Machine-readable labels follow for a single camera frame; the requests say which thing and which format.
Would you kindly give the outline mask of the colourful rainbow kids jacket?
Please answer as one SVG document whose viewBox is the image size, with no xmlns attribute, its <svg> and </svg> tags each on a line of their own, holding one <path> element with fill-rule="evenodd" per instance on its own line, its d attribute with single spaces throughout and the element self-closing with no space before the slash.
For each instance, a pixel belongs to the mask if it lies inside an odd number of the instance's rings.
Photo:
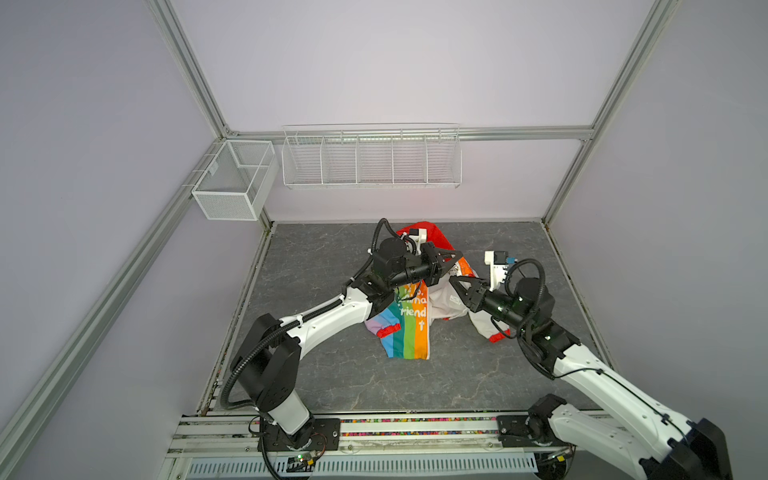
<svg viewBox="0 0 768 480">
<path fill-rule="evenodd" d="M 491 315 L 470 311 L 443 277 L 434 286 L 421 282 L 400 287 L 395 300 L 383 312 L 365 322 L 379 338 L 388 357 L 405 360 L 430 358 L 430 327 L 435 320 L 467 316 L 475 330 L 491 343 L 511 333 L 509 326 Z"/>
</svg>

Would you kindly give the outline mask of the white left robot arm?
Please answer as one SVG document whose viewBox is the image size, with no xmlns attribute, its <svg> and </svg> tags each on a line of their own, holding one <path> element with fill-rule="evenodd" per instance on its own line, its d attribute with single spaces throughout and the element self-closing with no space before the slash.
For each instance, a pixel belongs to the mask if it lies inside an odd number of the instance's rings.
<svg viewBox="0 0 768 480">
<path fill-rule="evenodd" d="M 293 440 L 311 434 L 315 418 L 296 391 L 304 356 L 341 331 L 383 313 L 401 287 L 436 285 L 462 257 L 458 250 L 397 236 L 373 245 L 339 295 L 292 316 L 264 314 L 254 321 L 230 364 L 218 407 L 250 407 Z"/>
</svg>

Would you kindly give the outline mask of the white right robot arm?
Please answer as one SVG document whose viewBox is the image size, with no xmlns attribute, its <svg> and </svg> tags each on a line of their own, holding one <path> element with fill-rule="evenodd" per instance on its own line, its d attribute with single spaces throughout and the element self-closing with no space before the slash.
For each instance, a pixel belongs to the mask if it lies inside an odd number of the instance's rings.
<svg viewBox="0 0 768 480">
<path fill-rule="evenodd" d="M 515 330 L 535 370 L 573 386 L 620 424 L 613 427 L 548 395 L 529 411 L 532 439 L 572 444 L 634 479 L 732 478 L 724 432 L 706 418 L 694 422 L 666 407 L 608 367 L 552 319 L 554 299 L 539 279 L 524 278 L 514 290 L 492 289 L 473 276 L 450 283 L 471 312 Z"/>
</svg>

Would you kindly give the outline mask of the white mesh box basket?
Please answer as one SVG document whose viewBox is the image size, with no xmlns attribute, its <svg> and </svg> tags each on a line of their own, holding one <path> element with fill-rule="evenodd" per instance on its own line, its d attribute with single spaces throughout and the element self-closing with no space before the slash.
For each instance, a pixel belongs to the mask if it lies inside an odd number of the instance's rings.
<svg viewBox="0 0 768 480">
<path fill-rule="evenodd" d="M 208 220 L 258 221 L 278 172 L 272 142 L 225 140 L 192 194 Z"/>
</svg>

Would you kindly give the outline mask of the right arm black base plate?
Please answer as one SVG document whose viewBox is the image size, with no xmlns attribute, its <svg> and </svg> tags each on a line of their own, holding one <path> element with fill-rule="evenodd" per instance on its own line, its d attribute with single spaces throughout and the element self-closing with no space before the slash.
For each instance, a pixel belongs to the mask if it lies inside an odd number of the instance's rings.
<svg viewBox="0 0 768 480">
<path fill-rule="evenodd" d="M 523 414 L 498 415 L 496 421 L 498 440 L 505 448 L 570 446 L 570 443 L 557 438 L 546 422 L 536 417 Z"/>
</svg>

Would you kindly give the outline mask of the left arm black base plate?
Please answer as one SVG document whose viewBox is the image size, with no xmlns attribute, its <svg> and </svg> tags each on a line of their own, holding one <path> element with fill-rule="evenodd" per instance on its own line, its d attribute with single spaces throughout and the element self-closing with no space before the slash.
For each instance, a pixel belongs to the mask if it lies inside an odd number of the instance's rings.
<svg viewBox="0 0 768 480">
<path fill-rule="evenodd" d="M 294 434 L 286 434 L 277 424 L 266 423 L 262 438 L 270 452 L 336 451 L 341 439 L 341 419 L 311 417 Z"/>
</svg>

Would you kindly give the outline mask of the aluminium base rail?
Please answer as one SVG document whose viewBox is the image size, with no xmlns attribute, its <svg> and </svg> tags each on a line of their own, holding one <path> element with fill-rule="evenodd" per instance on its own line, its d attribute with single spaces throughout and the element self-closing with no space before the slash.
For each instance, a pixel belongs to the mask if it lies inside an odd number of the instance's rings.
<svg viewBox="0 0 768 480">
<path fill-rule="evenodd" d="M 613 427 L 619 422 L 602 411 L 581 411 Z M 331 455 L 431 455 L 470 453 L 532 453 L 538 466 L 534 474 L 501 474 L 561 478 L 575 456 L 593 455 L 569 447 L 511 447 L 498 440 L 498 415 L 525 412 L 421 413 L 421 414 L 330 414 L 317 418 L 340 418 L 341 439 L 336 451 L 270 452 L 262 436 L 266 423 L 252 415 L 193 416 L 180 421 L 161 467 L 162 479 L 188 479 L 193 461 L 208 458 L 252 458 L 264 460 L 272 478 L 278 473 L 271 461 L 286 457 L 300 468 L 313 467 Z"/>
</svg>

